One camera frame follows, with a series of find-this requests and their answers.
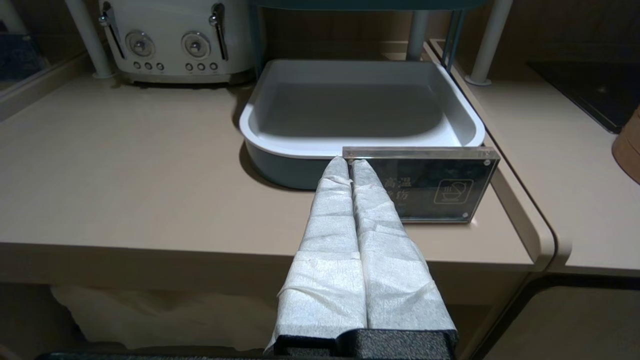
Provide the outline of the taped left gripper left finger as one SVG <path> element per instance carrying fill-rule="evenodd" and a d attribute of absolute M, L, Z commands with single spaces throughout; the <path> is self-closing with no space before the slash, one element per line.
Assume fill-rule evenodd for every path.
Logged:
<path fill-rule="evenodd" d="M 367 326 L 352 180 L 342 157 L 318 181 L 301 243 L 278 293 L 278 313 L 267 350 L 282 337 L 333 340 Z"/>

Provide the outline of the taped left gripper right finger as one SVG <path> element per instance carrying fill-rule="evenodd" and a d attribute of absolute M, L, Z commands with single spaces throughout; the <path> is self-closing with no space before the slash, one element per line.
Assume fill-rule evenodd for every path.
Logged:
<path fill-rule="evenodd" d="M 355 160 L 351 178 L 368 327 L 456 333 L 425 256 L 407 234 L 373 167 Z"/>

